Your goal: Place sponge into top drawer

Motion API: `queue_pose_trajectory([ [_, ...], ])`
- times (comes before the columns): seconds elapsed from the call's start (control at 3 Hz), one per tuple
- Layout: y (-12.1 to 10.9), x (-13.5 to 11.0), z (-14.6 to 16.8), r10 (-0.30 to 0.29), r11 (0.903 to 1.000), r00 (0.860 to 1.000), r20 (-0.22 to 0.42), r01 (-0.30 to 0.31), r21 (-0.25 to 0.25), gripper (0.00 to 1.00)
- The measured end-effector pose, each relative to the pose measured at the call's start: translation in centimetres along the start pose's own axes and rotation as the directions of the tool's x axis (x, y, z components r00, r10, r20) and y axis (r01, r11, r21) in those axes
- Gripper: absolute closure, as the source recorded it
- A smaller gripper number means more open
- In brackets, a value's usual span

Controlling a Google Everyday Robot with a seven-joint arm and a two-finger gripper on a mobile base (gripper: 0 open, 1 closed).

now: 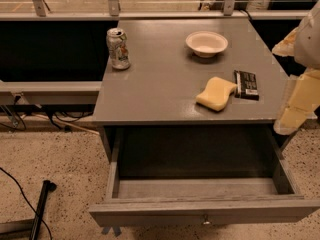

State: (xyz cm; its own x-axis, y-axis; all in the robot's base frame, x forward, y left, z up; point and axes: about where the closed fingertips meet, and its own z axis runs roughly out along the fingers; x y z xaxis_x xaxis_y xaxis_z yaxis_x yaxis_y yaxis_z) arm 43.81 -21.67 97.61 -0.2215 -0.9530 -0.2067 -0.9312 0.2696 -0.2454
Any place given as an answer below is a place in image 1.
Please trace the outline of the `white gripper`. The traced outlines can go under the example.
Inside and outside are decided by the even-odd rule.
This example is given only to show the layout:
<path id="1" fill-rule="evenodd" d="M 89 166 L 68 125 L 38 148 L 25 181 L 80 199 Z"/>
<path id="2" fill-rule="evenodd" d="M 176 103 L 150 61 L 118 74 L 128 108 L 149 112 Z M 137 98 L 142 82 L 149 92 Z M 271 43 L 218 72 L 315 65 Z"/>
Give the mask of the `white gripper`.
<path id="1" fill-rule="evenodd" d="M 291 56 L 309 67 L 299 77 L 287 80 L 283 104 L 274 123 L 277 134 L 290 135 L 297 131 L 320 106 L 320 0 L 282 41 L 272 48 L 281 57 Z"/>

